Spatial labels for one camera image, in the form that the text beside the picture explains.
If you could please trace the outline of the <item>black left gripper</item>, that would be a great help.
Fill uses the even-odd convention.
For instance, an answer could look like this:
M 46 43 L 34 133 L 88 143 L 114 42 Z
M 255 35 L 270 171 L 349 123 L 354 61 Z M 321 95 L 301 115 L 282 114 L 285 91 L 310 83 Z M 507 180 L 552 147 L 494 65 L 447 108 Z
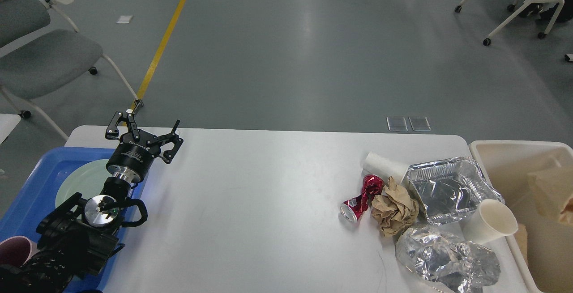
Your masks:
M 122 135 L 121 124 L 127 128 Z M 117 140 L 120 144 L 106 164 L 107 171 L 129 183 L 139 183 L 145 179 L 155 158 L 170 164 L 184 143 L 184 139 L 176 132 L 179 125 L 180 120 L 176 120 L 169 133 L 152 136 L 141 145 L 142 135 L 135 114 L 132 111 L 116 111 L 106 128 L 106 140 Z M 162 150 L 168 144 L 173 144 L 173 147 Z

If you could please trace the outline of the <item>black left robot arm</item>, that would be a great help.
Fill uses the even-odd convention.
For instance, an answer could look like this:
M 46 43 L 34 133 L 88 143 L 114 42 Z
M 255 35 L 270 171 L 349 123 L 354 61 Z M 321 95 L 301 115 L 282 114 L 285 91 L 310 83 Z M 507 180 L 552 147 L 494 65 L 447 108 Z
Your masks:
M 138 128 L 134 112 L 118 111 L 106 129 L 106 139 L 119 144 L 106 163 L 110 176 L 102 190 L 90 199 L 76 192 L 44 217 L 36 228 L 38 252 L 21 266 L 1 265 L 1 291 L 62 293 L 75 276 L 97 276 L 124 247 L 117 232 L 149 218 L 145 203 L 130 193 L 156 158 L 172 162 L 184 142 L 179 125 L 156 136 Z

